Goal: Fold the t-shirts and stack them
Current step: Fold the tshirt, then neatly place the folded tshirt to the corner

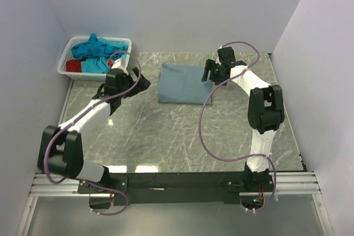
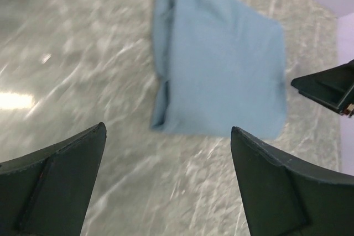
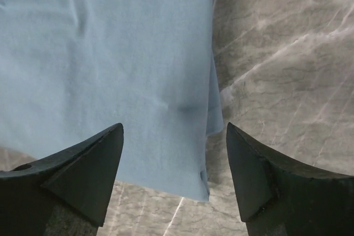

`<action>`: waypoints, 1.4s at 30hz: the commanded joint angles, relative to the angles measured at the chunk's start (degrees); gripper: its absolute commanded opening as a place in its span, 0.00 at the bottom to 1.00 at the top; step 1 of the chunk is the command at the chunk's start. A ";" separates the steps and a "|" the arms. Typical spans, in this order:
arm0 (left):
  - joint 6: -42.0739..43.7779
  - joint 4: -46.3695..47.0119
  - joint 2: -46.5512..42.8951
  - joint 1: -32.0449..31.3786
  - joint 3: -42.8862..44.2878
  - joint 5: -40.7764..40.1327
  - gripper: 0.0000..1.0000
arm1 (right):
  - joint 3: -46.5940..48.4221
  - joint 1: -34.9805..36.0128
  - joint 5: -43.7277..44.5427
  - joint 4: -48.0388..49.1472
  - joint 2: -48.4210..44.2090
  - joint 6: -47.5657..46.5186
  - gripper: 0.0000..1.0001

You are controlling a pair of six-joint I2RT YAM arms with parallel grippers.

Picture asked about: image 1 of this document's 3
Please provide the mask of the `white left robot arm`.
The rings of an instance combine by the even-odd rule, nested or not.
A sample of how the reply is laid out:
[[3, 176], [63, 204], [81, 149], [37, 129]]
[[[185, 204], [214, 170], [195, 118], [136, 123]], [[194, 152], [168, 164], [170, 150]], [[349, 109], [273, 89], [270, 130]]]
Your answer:
[[84, 159], [82, 139], [98, 122], [108, 118], [120, 107], [122, 100], [147, 90], [150, 82], [142, 75], [141, 67], [131, 72], [110, 69], [88, 105], [74, 117], [59, 126], [47, 126], [42, 135], [38, 168], [50, 182], [52, 174], [63, 179], [90, 182], [99, 193], [111, 185], [109, 169]]

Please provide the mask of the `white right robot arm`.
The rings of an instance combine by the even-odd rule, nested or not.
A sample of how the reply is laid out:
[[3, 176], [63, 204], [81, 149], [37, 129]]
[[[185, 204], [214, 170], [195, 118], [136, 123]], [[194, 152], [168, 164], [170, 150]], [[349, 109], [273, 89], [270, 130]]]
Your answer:
[[263, 81], [249, 65], [237, 61], [231, 47], [221, 46], [217, 53], [217, 60], [206, 61], [201, 80], [214, 82], [213, 92], [232, 81], [249, 97], [247, 118], [252, 128], [252, 141], [250, 154], [246, 156], [242, 186], [255, 191], [273, 183], [269, 159], [274, 136], [285, 120], [282, 88]]

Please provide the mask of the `grey-blue t shirt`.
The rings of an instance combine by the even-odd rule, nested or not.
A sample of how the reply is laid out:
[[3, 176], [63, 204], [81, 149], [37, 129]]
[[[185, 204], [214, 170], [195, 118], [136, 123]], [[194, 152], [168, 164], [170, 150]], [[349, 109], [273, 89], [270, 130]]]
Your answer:
[[204, 104], [211, 93], [211, 81], [202, 82], [202, 66], [162, 64], [158, 102]]

